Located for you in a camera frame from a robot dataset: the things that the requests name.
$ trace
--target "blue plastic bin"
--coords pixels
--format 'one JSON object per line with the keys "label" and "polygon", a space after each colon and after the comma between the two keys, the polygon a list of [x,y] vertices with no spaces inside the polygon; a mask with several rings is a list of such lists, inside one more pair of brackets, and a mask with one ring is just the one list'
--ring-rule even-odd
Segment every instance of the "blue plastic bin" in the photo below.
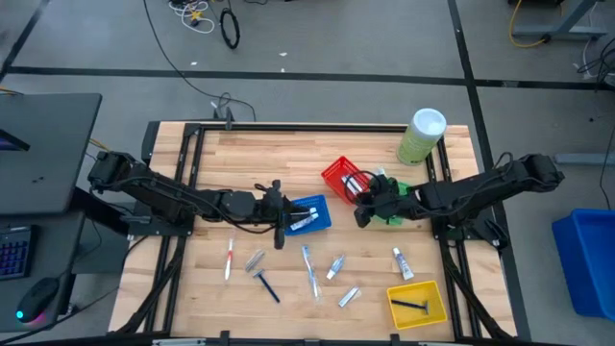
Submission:
{"label": "blue plastic bin", "polygon": [[615,321],[615,211],[573,210],[553,235],[575,311]]}
{"label": "blue plastic bin", "polygon": [[286,227],[284,230],[285,235],[304,235],[310,232],[325,230],[331,226],[331,217],[329,216],[329,208],[327,208],[325,195],[309,196],[292,201],[292,203],[301,207],[316,208],[318,218],[297,231],[291,230],[290,226]]}

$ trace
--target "table frame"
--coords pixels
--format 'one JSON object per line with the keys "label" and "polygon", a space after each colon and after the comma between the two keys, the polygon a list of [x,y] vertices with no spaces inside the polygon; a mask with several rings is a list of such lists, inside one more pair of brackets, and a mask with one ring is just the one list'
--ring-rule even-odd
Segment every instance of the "table frame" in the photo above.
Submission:
{"label": "table frame", "polygon": [[[194,149],[194,157],[193,163],[191,164],[190,175],[188,179],[188,185],[195,187],[196,186],[196,178],[198,176],[198,169],[201,159],[201,153],[203,151],[204,137],[207,130],[214,131],[224,131],[224,130],[237,130],[237,131],[318,131],[318,132],[378,132],[378,133],[403,133],[406,130],[406,126],[404,125],[378,125],[378,124],[281,124],[281,123],[247,123],[247,124],[233,124],[230,129],[225,129],[225,124],[220,122],[204,122],[204,123],[185,123],[184,125],[184,133],[182,138],[182,145],[180,149],[180,153],[178,156],[178,163],[175,172],[175,179],[180,180],[185,171],[185,158],[188,152],[188,144],[193,137],[196,137],[196,146]],[[156,140],[158,128],[156,126],[148,126],[147,135],[144,138],[143,149],[146,149],[146,142],[149,140],[152,142],[150,150],[144,150],[144,159],[149,159],[152,156],[153,152],[153,143]],[[438,156],[440,158],[442,175],[444,176],[445,181],[451,181],[451,171],[448,162],[448,156],[446,153],[446,148],[444,145],[444,138],[440,139],[437,145],[438,148]],[[428,177],[430,182],[437,181],[435,166],[433,163],[433,157],[430,154],[426,160],[426,166],[428,169]],[[431,221],[433,233],[435,234],[435,240],[438,240],[438,234],[443,234],[446,232],[446,224],[439,222],[439,220],[435,219]],[[470,290],[472,291],[472,280],[470,276],[470,269],[467,260],[467,254],[464,246],[465,240],[458,240],[455,243],[455,247],[457,249],[457,260],[459,263],[459,271],[461,273],[462,279],[468,284]],[[181,260],[183,260],[184,250],[185,250],[185,242],[186,237],[180,236],[178,238],[178,244],[176,247],[176,252],[179,252],[179,256]],[[166,264],[166,258],[168,254],[168,246],[170,244],[170,237],[166,236],[163,238],[162,243],[160,245],[159,258],[157,262],[156,272],[154,283],[156,284],[160,279],[160,274],[164,270],[164,266]],[[442,241],[440,239],[440,253],[443,259],[445,260],[445,253],[450,252],[448,248],[448,242]],[[166,304],[166,310],[164,313],[162,332],[165,334],[170,334],[173,324],[173,315],[175,312],[175,305],[177,301],[177,293],[179,288],[179,280],[181,275],[181,266],[173,275],[170,288],[168,291],[168,299]],[[453,325],[453,332],[455,336],[455,341],[481,341],[490,343],[495,340],[492,339],[482,339],[482,335],[480,332],[480,321],[475,310],[471,307],[468,302],[468,312],[470,317],[470,327],[472,332],[472,337],[466,337],[463,334],[463,329],[461,326],[461,317],[459,313],[459,302],[457,300],[456,295],[456,287],[451,274],[449,274],[445,270],[445,282],[447,287],[447,296],[449,298],[449,311],[451,314],[451,322]],[[144,326],[144,332],[150,333],[153,330],[154,322],[156,320],[156,307],[150,309]],[[220,334],[219,343],[221,345],[229,344],[230,340],[230,331],[222,331]],[[246,342],[255,342],[258,344],[279,344],[282,340],[279,339],[241,339]],[[310,340],[292,340],[296,342],[304,342],[305,344],[309,344]],[[314,344],[320,344],[321,341],[326,341],[327,343],[335,342],[335,343],[345,343],[345,342],[354,342],[356,341],[333,341],[333,340],[311,340],[311,342],[315,342]],[[392,334],[390,341],[360,341],[362,345],[401,345],[404,342],[400,341],[398,334]]]}

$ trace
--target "gray floor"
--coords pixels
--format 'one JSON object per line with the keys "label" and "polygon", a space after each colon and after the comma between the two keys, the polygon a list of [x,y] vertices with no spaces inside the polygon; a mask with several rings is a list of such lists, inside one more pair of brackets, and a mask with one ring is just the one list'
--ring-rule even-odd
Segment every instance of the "gray floor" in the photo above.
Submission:
{"label": "gray floor", "polygon": [[[0,57],[6,56],[37,0],[0,1]],[[219,33],[194,34],[165,1],[150,0],[152,19],[169,57],[181,69],[204,71],[391,74],[462,78],[445,0],[298,0],[267,6],[234,1],[241,20],[240,47],[229,51]],[[507,40],[512,9],[502,1],[457,0],[476,78],[582,82],[584,42],[553,42],[518,49]],[[219,12],[220,4],[214,4]],[[600,3],[593,21],[615,33],[614,2]],[[556,9],[523,7],[519,23],[550,22]],[[592,45],[596,57],[604,38]],[[14,66],[166,70],[139,1],[55,0],[36,25]],[[208,92],[230,92],[252,103],[258,121],[406,122],[434,107],[452,124],[470,126],[480,150],[465,87],[392,83],[194,80]],[[211,101],[173,78],[67,77],[9,74],[2,82],[27,93],[100,92],[103,104],[93,136],[118,151],[139,155],[145,125],[156,119],[210,117]],[[615,124],[615,93],[480,88],[480,103],[494,156],[539,152],[601,152]],[[249,110],[233,106],[238,119]],[[89,169],[83,169],[79,184]],[[574,208],[604,208],[599,168],[563,167],[564,183],[550,194],[524,194],[505,202],[521,287],[535,341],[612,344],[612,322],[575,314],[554,247],[551,223]],[[605,185],[615,192],[611,169]],[[112,196],[126,201],[126,196]],[[81,276],[73,300],[86,303],[117,285],[118,275]],[[32,340],[103,334],[114,297]]]}

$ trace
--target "red basket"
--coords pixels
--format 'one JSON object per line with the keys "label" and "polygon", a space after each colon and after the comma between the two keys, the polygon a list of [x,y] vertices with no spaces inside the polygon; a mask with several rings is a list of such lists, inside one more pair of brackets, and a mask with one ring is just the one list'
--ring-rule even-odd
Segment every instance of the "red basket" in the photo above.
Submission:
{"label": "red basket", "polygon": [[[325,179],[325,183],[337,193],[346,203],[353,204],[353,201],[349,201],[344,193],[344,182],[342,177],[351,175],[358,172],[358,169],[350,160],[346,157],[339,157],[332,165],[325,169],[320,175]],[[367,191],[369,186],[369,179],[364,174],[356,174],[353,176],[355,180],[361,185],[363,191]],[[353,192],[348,191],[349,196],[353,196]]]}

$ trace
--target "yellow plastic bin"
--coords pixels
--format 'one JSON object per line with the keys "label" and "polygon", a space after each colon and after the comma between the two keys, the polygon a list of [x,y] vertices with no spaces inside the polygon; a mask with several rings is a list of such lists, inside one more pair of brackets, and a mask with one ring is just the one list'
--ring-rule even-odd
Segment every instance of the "yellow plastic bin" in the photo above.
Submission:
{"label": "yellow plastic bin", "polygon": [[[427,326],[447,320],[446,310],[442,304],[440,290],[435,281],[418,284],[405,284],[386,290],[388,305],[391,307],[393,322],[398,330]],[[424,305],[429,304],[429,314],[422,309],[413,309],[391,303],[391,300]]]}

